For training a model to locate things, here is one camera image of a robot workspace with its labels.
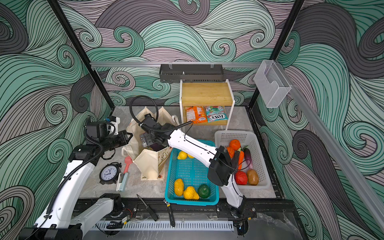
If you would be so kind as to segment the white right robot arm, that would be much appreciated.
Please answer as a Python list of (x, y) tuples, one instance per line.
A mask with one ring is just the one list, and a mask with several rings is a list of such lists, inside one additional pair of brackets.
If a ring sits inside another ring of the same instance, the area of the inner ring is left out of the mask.
[(181, 128), (191, 125), (193, 123), (191, 121), (177, 126), (169, 123), (161, 125), (151, 114), (146, 114), (142, 121), (136, 117), (134, 120), (156, 144), (176, 148), (200, 161), (208, 168), (208, 179), (221, 187), (232, 209), (239, 212), (243, 210), (246, 197), (241, 194), (235, 182), (237, 161), (230, 158), (225, 147), (215, 148), (205, 145), (184, 133)]

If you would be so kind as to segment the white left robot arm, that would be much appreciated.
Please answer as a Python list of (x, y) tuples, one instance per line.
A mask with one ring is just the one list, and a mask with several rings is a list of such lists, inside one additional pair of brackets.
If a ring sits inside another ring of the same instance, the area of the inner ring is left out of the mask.
[(86, 142), (74, 147), (65, 174), (48, 206), (31, 228), (24, 228), (20, 240), (81, 240), (107, 215), (120, 216), (123, 203), (119, 194), (103, 194), (95, 204), (73, 218), (80, 193), (107, 151), (125, 146), (133, 137), (118, 130), (120, 118), (109, 116), (104, 121), (87, 120), (84, 128)]

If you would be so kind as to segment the cream floral tote bag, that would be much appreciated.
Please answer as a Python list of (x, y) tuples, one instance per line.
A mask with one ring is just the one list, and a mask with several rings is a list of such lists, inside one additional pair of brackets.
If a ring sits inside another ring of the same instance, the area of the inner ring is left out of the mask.
[[(151, 114), (154, 117), (156, 113), (152, 113), (145, 107), (136, 117), (143, 121), (146, 114)], [(178, 117), (169, 114), (164, 107), (159, 109), (159, 114), (158, 123), (161, 125), (169, 123), (177, 126), (180, 124)], [(130, 139), (129, 144), (122, 148), (121, 153), (124, 157), (130, 157), (133, 160), (133, 163), (141, 172), (142, 181), (163, 179), (165, 173), (164, 166), (171, 154), (172, 147), (165, 147), (159, 151), (155, 151), (150, 147), (144, 147), (140, 135), (144, 134), (145, 131), (139, 127), (139, 124), (134, 119), (131, 120), (126, 131), (133, 134), (133, 137)]]

